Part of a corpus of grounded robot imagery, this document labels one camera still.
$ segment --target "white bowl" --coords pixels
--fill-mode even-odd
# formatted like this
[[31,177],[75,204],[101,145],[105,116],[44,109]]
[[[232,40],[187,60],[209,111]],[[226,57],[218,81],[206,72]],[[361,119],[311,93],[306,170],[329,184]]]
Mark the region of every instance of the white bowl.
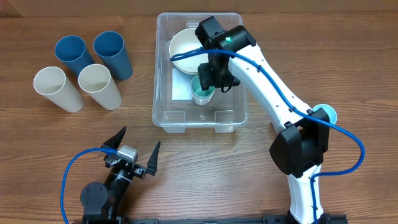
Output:
[[[175,54],[185,53],[202,47],[200,41],[195,35],[195,29],[196,28],[189,28],[182,30],[173,37],[169,47],[170,57]],[[173,61],[173,64],[181,72],[189,75],[197,75],[199,65],[201,63],[207,62],[207,54],[201,54],[182,60]]]

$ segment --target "plastic cup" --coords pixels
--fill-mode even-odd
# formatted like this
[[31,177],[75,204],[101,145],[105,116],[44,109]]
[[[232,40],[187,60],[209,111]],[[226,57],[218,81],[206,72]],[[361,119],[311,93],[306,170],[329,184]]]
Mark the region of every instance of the plastic cup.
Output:
[[94,40],[94,51],[109,68],[114,78],[126,80],[132,75],[129,55],[123,37],[115,31],[106,31]]
[[326,114],[328,114],[329,116],[329,123],[331,124],[336,124],[337,122],[337,113],[335,111],[335,109],[333,109],[330,105],[327,104],[319,104],[316,105],[312,108],[313,111],[317,111],[319,110],[319,108],[322,108],[325,110]]
[[94,60],[87,50],[84,40],[75,35],[66,36],[55,46],[55,56],[63,62],[76,76]]
[[196,75],[191,80],[192,98],[194,102],[198,105],[207,104],[211,100],[211,97],[214,95],[215,90],[216,88],[213,86],[209,87],[208,90],[202,90],[199,81],[199,75]]
[[61,68],[41,69],[33,80],[33,87],[38,94],[51,100],[67,112],[77,112],[84,105],[83,97]]
[[107,110],[115,110],[122,104],[122,96],[109,70],[100,64],[85,67],[79,74],[80,88]]

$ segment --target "wooden table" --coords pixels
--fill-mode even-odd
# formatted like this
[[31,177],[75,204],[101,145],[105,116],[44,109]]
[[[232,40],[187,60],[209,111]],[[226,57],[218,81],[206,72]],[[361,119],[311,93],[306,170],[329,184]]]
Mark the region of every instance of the wooden table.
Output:
[[[346,213],[350,223],[397,223],[398,12],[242,16],[290,89],[309,105],[333,105],[338,124],[366,146],[359,170],[321,178],[325,211]],[[152,123],[156,16],[0,19],[0,30],[0,223],[63,223],[59,193],[69,160],[123,126],[123,144],[138,149],[141,164],[162,141],[157,175],[134,179],[125,198],[131,218],[260,217],[289,209],[286,176],[269,155],[274,129],[250,94],[249,121],[233,134],[168,134]],[[134,65],[133,77],[118,82],[119,109],[106,111],[82,93],[83,109],[70,114],[34,91],[41,68],[65,68],[54,56],[57,40],[79,35],[94,54],[94,38],[105,30],[123,35]],[[329,143],[324,171],[358,160],[349,138],[331,131]],[[81,189],[108,175],[102,158],[92,153],[72,166],[70,221],[83,215]]]

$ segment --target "cable clip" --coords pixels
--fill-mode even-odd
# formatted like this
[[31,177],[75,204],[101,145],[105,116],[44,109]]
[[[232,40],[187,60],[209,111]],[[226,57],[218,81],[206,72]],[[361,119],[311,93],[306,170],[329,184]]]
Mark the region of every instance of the cable clip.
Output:
[[294,110],[296,110],[296,107],[295,107],[295,106],[293,106],[292,108],[289,108],[289,111],[290,111],[290,112],[293,112]]
[[262,68],[262,66],[261,65],[259,65],[258,67],[257,67],[257,72],[260,72],[260,69]]

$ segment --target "clear plastic bin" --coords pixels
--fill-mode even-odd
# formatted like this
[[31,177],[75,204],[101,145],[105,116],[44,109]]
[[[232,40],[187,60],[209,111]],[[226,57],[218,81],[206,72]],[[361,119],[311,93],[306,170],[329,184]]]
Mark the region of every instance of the clear plastic bin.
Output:
[[232,133],[248,118],[246,88],[243,84],[222,93],[217,89],[204,106],[193,100],[172,100],[172,69],[169,45],[173,36],[215,16],[224,29],[243,24],[237,13],[162,13],[157,17],[155,87],[152,120],[168,133],[184,133],[187,128],[215,128],[216,133]]

